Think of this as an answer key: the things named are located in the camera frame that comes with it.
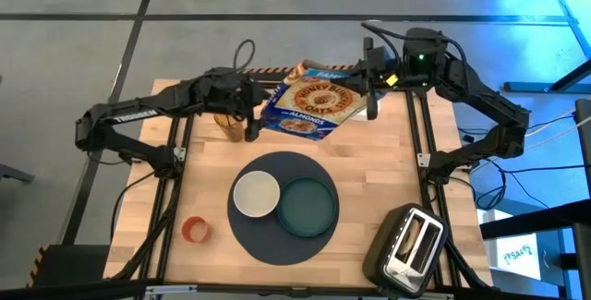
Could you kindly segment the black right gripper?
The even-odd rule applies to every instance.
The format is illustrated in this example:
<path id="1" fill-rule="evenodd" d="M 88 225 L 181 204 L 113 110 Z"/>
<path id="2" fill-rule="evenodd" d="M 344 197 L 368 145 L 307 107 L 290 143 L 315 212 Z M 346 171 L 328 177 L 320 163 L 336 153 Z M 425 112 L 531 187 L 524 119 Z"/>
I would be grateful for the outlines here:
<path id="1" fill-rule="evenodd" d="M 391 57 L 395 60 L 395 65 L 390 70 L 377 70 L 369 65 L 368 51 L 380 46 L 374 45 L 374 40 L 371 37 L 365 37 L 363 39 L 363 58 L 362 58 L 362 76 L 352 76 L 346 78 L 335 78 L 331 80 L 331 83 L 352 90 L 354 92 L 362 92 L 363 96 L 367 96 L 367 108 L 366 115 L 367 120 L 374 120 L 378 116 L 378 99 L 375 92 L 379 90 L 390 90 L 393 86 L 389 86 L 386 80 L 398 71 L 398 58 L 391 54 Z"/>

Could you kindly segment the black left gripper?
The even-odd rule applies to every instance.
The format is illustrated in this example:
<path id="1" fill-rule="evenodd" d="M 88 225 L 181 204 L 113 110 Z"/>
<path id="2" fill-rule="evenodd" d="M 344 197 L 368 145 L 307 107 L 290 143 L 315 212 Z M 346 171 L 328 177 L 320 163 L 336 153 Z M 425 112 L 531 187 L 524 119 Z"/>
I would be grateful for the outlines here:
<path id="1" fill-rule="evenodd" d="M 226 114 L 237 121 L 247 120 L 245 141 L 259 137 L 261 122 L 255 108 L 271 94 L 246 74 L 229 73 L 205 78 L 205 112 Z"/>

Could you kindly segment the honey oats cereal box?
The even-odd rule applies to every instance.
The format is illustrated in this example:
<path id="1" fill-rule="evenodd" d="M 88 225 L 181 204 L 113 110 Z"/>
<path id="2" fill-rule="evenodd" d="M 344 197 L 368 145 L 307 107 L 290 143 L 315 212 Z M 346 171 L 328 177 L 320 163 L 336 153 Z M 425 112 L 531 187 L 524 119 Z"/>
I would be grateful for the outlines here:
<path id="1" fill-rule="evenodd" d="M 368 113 L 368 98 L 344 86 L 353 76 L 350 69 L 301 62 L 262 108 L 261 127 L 316 141 L 326 138 L 349 118 Z"/>

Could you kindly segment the orange cup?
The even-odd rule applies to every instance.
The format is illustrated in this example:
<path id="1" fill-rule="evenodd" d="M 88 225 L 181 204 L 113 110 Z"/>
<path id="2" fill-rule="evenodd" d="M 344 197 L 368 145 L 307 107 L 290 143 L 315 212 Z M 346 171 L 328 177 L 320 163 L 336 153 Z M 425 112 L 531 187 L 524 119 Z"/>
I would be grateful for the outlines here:
<path id="1" fill-rule="evenodd" d="M 202 217 L 191 216 L 183 222 L 181 233 L 189 243 L 202 243 L 208 239 L 211 227 Z"/>

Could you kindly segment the amber drinking glass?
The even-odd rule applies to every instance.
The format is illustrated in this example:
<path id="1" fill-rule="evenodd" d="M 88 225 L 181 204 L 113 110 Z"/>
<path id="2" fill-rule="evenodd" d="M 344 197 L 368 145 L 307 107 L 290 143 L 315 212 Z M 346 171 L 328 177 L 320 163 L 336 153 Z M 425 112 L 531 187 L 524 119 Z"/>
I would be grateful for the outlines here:
<path id="1" fill-rule="evenodd" d="M 229 141 L 239 142 L 243 140 L 244 129 L 241 122 L 226 114 L 215 114 L 213 119 Z"/>

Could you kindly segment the black hazard-striped panel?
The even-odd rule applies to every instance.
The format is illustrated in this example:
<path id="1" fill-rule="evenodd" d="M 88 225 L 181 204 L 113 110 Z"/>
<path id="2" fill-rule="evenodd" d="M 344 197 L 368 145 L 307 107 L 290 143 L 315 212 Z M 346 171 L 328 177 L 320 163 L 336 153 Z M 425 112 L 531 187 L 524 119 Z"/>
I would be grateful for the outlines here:
<path id="1" fill-rule="evenodd" d="M 97 282 L 109 255 L 108 245 L 49 245 L 38 249 L 27 288 Z"/>
<path id="2" fill-rule="evenodd" d="M 347 72 L 354 67 L 354 65 L 335 65 L 326 66 L 326 69 Z M 294 70 L 295 68 L 293 66 L 253 67 L 242 70 L 242 73 L 248 74 L 258 81 L 279 82 Z"/>

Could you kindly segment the white ceramic bowl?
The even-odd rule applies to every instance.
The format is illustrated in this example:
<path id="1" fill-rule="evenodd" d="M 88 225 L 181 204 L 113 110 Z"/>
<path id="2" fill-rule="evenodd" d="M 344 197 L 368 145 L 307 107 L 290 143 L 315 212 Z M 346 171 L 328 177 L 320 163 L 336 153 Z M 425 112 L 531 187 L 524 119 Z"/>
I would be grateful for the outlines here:
<path id="1" fill-rule="evenodd" d="M 271 174 L 252 171 L 237 180 L 234 186 L 233 202 L 243 215 L 260 218 L 276 208 L 280 195 L 279 183 Z"/>

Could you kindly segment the dark green plate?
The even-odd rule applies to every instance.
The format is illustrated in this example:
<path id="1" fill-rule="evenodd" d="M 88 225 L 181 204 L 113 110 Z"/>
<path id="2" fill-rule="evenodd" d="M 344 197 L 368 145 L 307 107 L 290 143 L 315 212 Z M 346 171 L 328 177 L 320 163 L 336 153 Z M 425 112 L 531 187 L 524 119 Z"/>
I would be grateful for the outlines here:
<path id="1" fill-rule="evenodd" d="M 313 177 L 298 177 L 281 189 L 277 218 L 290 234 L 315 237 L 325 233 L 337 217 L 337 197 Z"/>

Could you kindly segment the dark round woven placemat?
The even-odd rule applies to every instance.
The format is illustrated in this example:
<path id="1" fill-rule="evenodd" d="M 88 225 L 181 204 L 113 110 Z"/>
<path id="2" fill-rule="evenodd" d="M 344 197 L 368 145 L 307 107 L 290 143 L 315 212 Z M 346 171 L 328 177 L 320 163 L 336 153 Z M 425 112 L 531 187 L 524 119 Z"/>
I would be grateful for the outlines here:
<path id="1" fill-rule="evenodd" d="M 280 224 L 276 209 L 264 217 L 250 218 L 235 206 L 233 198 L 227 202 L 228 220 L 239 244 L 257 260 L 271 265 L 293 265 L 317 255 L 331 240 L 339 219 L 339 198 L 329 173 L 306 155 L 278 151 L 262 155 L 247 164 L 237 178 L 252 171 L 271 174 L 282 187 L 298 177 L 317 178 L 331 188 L 337 197 L 337 217 L 332 226 L 315 237 L 299 237 L 288 233 Z"/>

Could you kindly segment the black and chrome toaster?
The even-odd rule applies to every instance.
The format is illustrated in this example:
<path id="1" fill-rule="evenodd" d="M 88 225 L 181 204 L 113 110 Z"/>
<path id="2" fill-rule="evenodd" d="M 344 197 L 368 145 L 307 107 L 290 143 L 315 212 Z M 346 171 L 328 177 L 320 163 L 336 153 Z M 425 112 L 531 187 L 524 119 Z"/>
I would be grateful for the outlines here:
<path id="1" fill-rule="evenodd" d="M 408 224 L 422 222 L 420 234 L 408 260 L 396 257 Z M 449 227 L 442 218 L 415 204 L 390 210 L 374 236 L 362 264 L 364 276 L 381 294 L 418 298 L 426 291 L 448 238 Z"/>

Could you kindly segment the white labelled box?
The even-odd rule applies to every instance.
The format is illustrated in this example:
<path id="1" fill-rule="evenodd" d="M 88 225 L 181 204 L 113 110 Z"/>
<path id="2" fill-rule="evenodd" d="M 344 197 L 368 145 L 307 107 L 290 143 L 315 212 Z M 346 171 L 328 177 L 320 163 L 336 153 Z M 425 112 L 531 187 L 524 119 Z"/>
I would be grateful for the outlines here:
<path id="1" fill-rule="evenodd" d="M 492 269 L 541 279 L 536 234 L 490 239 L 484 244 Z"/>

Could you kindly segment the grey chair base leg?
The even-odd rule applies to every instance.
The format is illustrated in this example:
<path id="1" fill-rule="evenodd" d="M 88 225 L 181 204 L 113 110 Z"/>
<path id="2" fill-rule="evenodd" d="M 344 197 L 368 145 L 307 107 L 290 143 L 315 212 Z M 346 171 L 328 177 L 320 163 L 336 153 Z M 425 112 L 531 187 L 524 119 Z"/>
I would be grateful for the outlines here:
<path id="1" fill-rule="evenodd" d="M 20 171 L 19 169 L 0 163 L 0 180 L 1 179 L 15 179 L 22 183 L 31 183 L 35 178 L 34 175 Z"/>

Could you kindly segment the black aluminium table frame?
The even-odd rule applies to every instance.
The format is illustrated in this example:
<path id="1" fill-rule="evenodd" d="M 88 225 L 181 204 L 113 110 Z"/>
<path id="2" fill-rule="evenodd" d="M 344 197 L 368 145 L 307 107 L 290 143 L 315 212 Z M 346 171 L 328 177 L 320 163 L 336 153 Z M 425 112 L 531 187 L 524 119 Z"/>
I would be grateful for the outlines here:
<path id="1" fill-rule="evenodd" d="M 380 101 L 373 121 L 349 120 L 323 141 L 261 131 L 252 143 L 231 143 L 210 114 L 197 116 L 187 147 L 164 281 L 196 284 L 224 293 L 309 291 L 375 294 L 362 261 L 386 213 L 408 202 L 421 203 L 406 96 L 394 92 Z M 328 244 L 313 258 L 289 266 L 256 260 L 238 243 L 227 217 L 230 186 L 239 171 L 261 155 L 294 151 L 317 161 L 332 178 L 340 201 L 338 223 Z M 130 189 L 122 202 L 103 277 L 112 277 L 146 238 L 158 179 Z M 492 278 L 469 186 L 444 187 L 452 238 L 464 259 L 488 285 Z M 184 240 L 191 216 L 212 226 L 204 243 Z"/>

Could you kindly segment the black table leg frame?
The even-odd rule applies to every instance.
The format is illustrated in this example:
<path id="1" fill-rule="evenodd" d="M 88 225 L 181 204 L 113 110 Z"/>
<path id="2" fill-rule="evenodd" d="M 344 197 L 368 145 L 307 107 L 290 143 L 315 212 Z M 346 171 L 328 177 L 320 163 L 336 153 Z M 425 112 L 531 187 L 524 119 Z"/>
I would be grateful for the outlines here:
<path id="1" fill-rule="evenodd" d="M 582 84 L 581 81 L 591 76 L 591 43 L 585 37 L 580 28 L 578 19 L 574 16 L 567 0 L 557 0 L 566 22 L 577 40 L 586 60 L 568 74 L 555 82 L 515 82 L 503 83 L 503 89 L 507 92 L 522 93 L 559 93 L 559 94 L 585 94 L 591 95 L 591 83 Z"/>

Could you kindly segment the black desk frame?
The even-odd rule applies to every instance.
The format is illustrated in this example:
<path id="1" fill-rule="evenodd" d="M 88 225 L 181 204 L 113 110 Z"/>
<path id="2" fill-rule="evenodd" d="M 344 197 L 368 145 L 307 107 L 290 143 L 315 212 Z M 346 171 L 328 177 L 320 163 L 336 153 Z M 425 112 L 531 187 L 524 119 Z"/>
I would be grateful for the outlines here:
<path id="1" fill-rule="evenodd" d="M 556 171 L 574 168 L 585 170 L 589 199 L 546 208 L 481 226 L 485 240 L 570 227 L 573 229 L 575 253 L 561 255 L 560 264 L 579 271 L 584 300 L 591 300 L 591 100 L 575 102 L 575 119 L 581 143 L 582 165 L 539 167 L 525 172 Z"/>

